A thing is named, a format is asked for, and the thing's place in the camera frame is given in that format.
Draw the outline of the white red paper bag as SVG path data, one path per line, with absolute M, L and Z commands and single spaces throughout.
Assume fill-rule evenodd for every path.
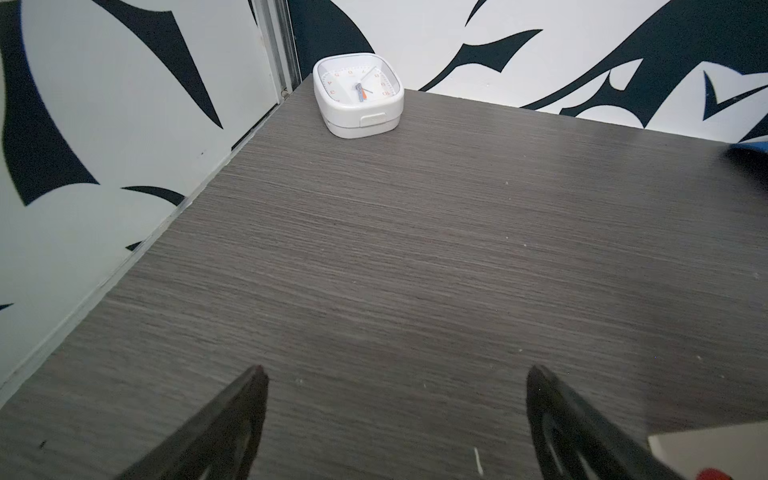
M 656 459 L 685 479 L 767 478 L 767 422 L 650 435 Z

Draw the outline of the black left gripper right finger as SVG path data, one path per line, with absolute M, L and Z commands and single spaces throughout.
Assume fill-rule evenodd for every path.
M 545 479 L 678 479 L 543 365 L 526 379 L 526 413 Z

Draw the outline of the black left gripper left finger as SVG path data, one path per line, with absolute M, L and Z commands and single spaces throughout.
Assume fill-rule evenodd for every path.
M 246 479 L 267 411 L 269 377 L 253 365 L 120 479 Z

